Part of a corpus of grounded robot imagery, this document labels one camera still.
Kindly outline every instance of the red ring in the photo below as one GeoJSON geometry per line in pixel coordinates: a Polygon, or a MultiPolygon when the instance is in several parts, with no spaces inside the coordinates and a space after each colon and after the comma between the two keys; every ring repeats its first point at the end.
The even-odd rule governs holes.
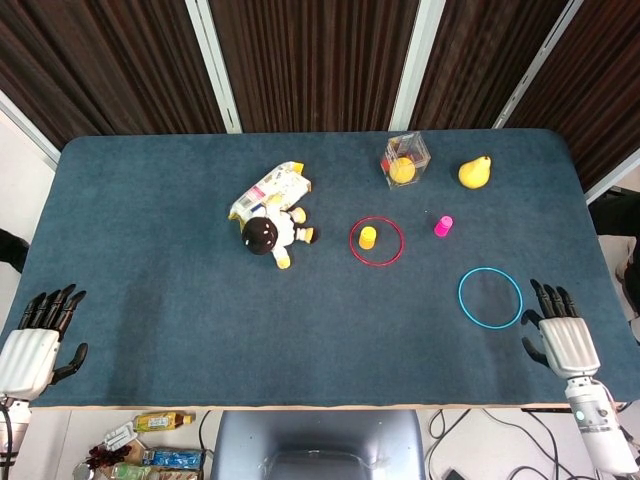
{"type": "Polygon", "coordinates": [[[365,265],[368,265],[370,267],[388,267],[392,263],[395,263],[402,256],[402,252],[404,252],[404,234],[402,233],[402,230],[400,230],[400,227],[398,227],[398,225],[394,221],[389,220],[387,217],[381,217],[379,215],[371,215],[369,217],[364,217],[358,220],[355,223],[355,225],[351,227],[351,232],[349,232],[349,248],[351,248],[351,253],[353,253],[353,256],[356,257],[365,265]],[[353,245],[353,234],[355,233],[355,231],[358,229],[360,225],[371,220],[379,220],[381,222],[388,223],[396,231],[396,233],[398,234],[398,237],[400,237],[400,248],[398,249],[396,254],[386,262],[371,262],[367,260],[366,258],[364,258],[362,255],[358,253],[358,251],[356,250],[356,247],[353,245]]]}

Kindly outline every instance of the yellow ball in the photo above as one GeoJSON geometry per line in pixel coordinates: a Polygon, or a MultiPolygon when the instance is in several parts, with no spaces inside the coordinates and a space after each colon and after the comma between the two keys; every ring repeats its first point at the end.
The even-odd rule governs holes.
{"type": "Polygon", "coordinates": [[[389,168],[389,176],[396,183],[408,183],[415,174],[416,167],[409,157],[400,157],[389,168]]]}

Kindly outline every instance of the small pink cylinder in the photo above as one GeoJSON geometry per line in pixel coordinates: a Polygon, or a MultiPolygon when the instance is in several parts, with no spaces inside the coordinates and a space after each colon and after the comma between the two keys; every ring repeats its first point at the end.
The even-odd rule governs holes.
{"type": "Polygon", "coordinates": [[[438,224],[433,229],[433,233],[435,233],[439,237],[446,237],[453,226],[453,218],[445,215],[438,221],[438,224]]]}

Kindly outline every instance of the small yellow cylinder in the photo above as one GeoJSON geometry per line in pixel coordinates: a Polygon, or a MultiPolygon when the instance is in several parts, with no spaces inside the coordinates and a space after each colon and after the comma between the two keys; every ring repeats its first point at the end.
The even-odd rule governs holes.
{"type": "Polygon", "coordinates": [[[373,227],[364,227],[360,231],[360,239],[358,245],[365,250],[371,250],[376,244],[376,229],[373,227]]]}

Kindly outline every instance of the robotic arm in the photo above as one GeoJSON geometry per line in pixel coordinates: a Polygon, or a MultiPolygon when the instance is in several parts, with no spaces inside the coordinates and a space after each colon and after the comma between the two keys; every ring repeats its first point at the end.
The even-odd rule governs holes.
{"type": "Polygon", "coordinates": [[[600,360],[586,322],[578,316],[573,300],[562,287],[543,287],[535,280],[531,285],[544,318],[527,310],[522,324],[531,322],[540,331],[545,353],[526,337],[522,338],[522,345],[535,362],[567,381],[564,393],[593,465],[613,475],[638,473],[613,399],[607,388],[593,378],[600,360]]]}
{"type": "Polygon", "coordinates": [[[69,285],[31,300],[0,352],[0,472],[5,480],[29,426],[29,402],[49,385],[76,373],[87,356],[89,347],[81,343],[73,360],[54,370],[60,343],[87,293],[83,290],[69,298],[74,289],[69,285]]]}

